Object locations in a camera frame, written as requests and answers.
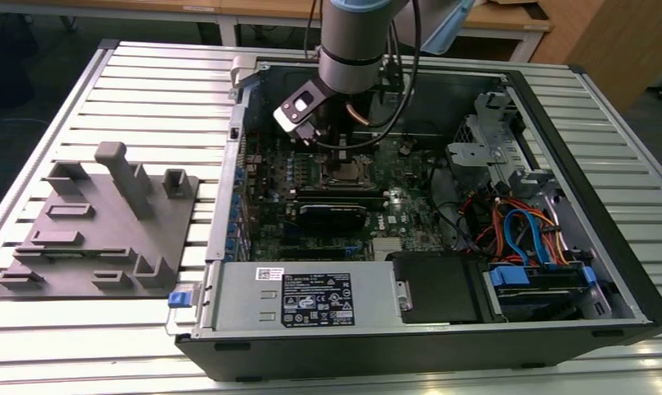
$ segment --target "wooden table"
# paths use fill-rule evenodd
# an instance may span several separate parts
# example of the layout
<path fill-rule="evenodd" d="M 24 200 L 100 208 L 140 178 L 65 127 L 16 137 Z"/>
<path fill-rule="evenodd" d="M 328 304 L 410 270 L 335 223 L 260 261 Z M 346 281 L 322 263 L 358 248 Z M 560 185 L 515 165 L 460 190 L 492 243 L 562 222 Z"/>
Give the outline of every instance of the wooden table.
<path fill-rule="evenodd" d="M 238 46 L 238 25 L 306 26 L 312 0 L 0 0 L 0 12 L 212 22 L 224 46 Z M 516 40 L 510 57 L 527 62 L 550 21 L 530 18 L 519 6 L 484 4 L 472 9 L 459 35 Z"/>
<path fill-rule="evenodd" d="M 306 26 L 312 0 L 220 0 L 220 36 L 228 38 L 223 45 L 238 44 L 236 25 Z M 472 9 L 459 35 L 516 40 L 510 57 L 512 62 L 527 62 L 542 36 L 552 29 L 550 21 L 532 19 L 520 6 L 487 3 Z"/>

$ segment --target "barcode sticker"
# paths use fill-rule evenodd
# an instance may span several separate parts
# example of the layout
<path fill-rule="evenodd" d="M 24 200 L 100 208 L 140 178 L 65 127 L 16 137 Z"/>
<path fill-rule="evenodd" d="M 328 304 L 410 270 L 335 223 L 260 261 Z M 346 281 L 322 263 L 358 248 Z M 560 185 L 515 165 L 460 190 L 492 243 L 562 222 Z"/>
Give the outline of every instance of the barcode sticker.
<path fill-rule="evenodd" d="M 203 12 L 214 12 L 214 7 L 198 7 L 198 6 L 183 6 L 184 11 L 203 11 Z"/>
<path fill-rule="evenodd" d="M 259 267 L 255 270 L 255 280 L 259 281 L 280 281 L 283 275 L 283 267 Z"/>
<path fill-rule="evenodd" d="M 547 26 L 539 26 L 539 25 L 523 25 L 524 30 L 547 30 L 550 29 Z"/>

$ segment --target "aluminum extrusion table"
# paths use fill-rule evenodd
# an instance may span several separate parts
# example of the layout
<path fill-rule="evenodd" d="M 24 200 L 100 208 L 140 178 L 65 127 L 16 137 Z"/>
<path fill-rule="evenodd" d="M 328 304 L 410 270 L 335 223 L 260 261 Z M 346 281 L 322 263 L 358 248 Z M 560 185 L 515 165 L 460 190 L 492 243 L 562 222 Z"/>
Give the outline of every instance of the aluminum extrusion table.
<path fill-rule="evenodd" d="M 176 165 L 202 179 L 179 282 L 202 279 L 232 108 L 230 71 L 242 53 L 303 57 L 299 51 L 132 42 L 96 51 L 0 204 L 0 271 L 51 192 L 40 181 L 51 162 L 89 160 L 96 144 L 116 140 L 128 145 L 128 160 L 146 163 L 148 174 Z M 423 63 L 504 66 L 434 58 Z M 562 66 L 518 67 L 662 294 L 659 164 L 586 75 Z M 542 160 L 532 138 L 528 142 Z M 105 172 L 93 162 L 84 168 Z M 546 369 L 216 383 L 174 345 L 175 334 L 188 332 L 194 321 L 194 309 L 170 310 L 164 300 L 0 301 L 0 394 L 227 390 L 662 395 L 662 336 L 592 351 Z"/>

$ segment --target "robotic arm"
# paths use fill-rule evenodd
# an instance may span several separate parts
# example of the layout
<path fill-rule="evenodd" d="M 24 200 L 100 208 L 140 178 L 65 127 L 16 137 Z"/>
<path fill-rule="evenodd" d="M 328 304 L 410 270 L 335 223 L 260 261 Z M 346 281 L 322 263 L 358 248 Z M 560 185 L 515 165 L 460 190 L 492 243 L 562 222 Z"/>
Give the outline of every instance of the robotic arm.
<path fill-rule="evenodd" d="M 282 102 L 275 120 L 292 138 L 331 150 L 375 144 L 388 134 L 408 102 L 420 50 L 443 53 L 452 44 L 474 0 L 326 0 L 320 31 L 319 75 Z M 331 98 L 343 100 L 370 90 L 378 81 L 391 22 L 399 40 L 415 48 L 406 94 L 380 135 L 367 142 L 331 146 L 318 142 L 314 113 Z"/>

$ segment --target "warning label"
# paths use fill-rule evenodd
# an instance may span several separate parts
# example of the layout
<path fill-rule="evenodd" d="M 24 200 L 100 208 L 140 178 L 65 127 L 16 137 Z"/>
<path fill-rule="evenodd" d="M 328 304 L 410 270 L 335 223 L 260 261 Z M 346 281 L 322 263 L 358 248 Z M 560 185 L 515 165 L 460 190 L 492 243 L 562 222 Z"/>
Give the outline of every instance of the warning label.
<path fill-rule="evenodd" d="M 282 325 L 287 328 L 355 325 L 348 273 L 282 276 Z"/>

